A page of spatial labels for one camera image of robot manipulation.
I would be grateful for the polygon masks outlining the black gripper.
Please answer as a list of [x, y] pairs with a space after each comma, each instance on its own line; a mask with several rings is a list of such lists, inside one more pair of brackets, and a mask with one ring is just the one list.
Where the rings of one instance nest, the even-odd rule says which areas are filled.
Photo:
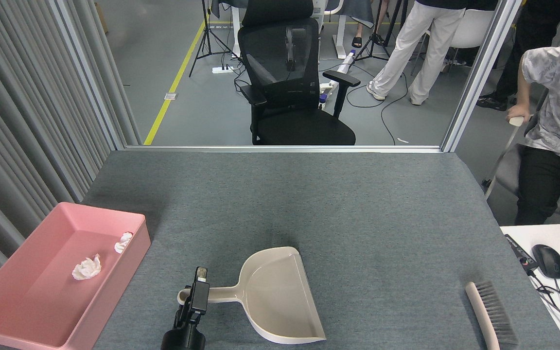
[[200, 319], [207, 311], [210, 285], [208, 270], [198, 266], [192, 286], [185, 286], [177, 295], [179, 307], [174, 329], [165, 332], [161, 350], [204, 350], [205, 336], [197, 330]]

